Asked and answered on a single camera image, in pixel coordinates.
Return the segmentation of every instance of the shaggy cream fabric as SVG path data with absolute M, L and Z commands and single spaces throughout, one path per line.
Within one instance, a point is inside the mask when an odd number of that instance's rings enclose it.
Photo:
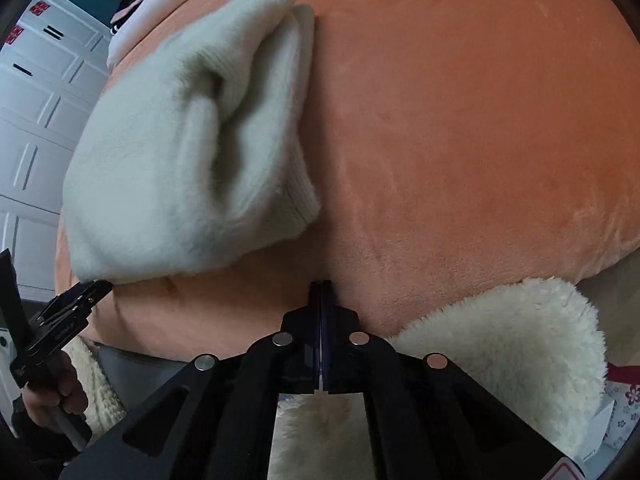
M 604 390 L 597 311 L 559 279 L 498 286 L 411 323 L 390 341 L 419 358 L 447 355 L 571 457 Z M 71 357 L 89 393 L 90 425 L 109 429 L 124 410 L 86 346 Z M 281 402 L 269 479 L 373 480 L 367 431 L 360 395 L 319 392 Z
M 315 220 L 296 130 L 314 16 L 295 2 L 231 0 L 101 96 L 63 186 L 81 281 L 226 267 Z

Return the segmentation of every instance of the metal screw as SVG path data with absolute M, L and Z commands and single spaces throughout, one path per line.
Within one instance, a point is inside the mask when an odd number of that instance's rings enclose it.
M 449 360 L 442 354 L 430 354 L 427 356 L 427 366 L 434 370 L 442 370 L 449 364 Z
M 211 354 L 202 354 L 196 357 L 194 366 L 201 372 L 211 370 L 216 365 L 216 358 Z
M 287 346 L 293 342 L 293 336 L 289 332 L 278 332 L 271 340 L 276 346 Z
M 352 332 L 349 336 L 349 341 L 357 346 L 366 345 L 369 339 L 369 334 L 366 332 Z

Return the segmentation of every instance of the black mechanical device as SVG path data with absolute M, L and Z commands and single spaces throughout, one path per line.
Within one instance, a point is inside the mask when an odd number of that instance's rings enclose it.
M 2 254 L 0 298 L 20 384 L 86 326 L 108 282 L 81 283 L 25 322 Z M 203 354 L 64 469 L 62 480 L 264 480 L 280 394 L 362 393 L 379 480 L 579 479 L 577 467 L 444 355 L 398 353 L 362 332 L 330 282 L 239 356 Z

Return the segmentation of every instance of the red flower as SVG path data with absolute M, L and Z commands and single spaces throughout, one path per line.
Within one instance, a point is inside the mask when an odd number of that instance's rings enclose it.
M 638 388 L 638 385 L 632 384 L 629 387 L 629 391 L 625 394 L 625 397 L 629 399 L 630 406 L 633 406 L 636 402 L 640 402 L 640 388 Z

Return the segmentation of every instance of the black sleeve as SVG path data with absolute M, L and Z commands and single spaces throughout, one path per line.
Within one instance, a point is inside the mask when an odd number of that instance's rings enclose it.
M 11 424 L 18 435 L 18 440 L 33 453 L 33 458 L 36 460 L 53 458 L 68 462 L 78 455 L 65 435 L 41 428 L 29 418 L 22 403 L 22 397 L 14 400 Z

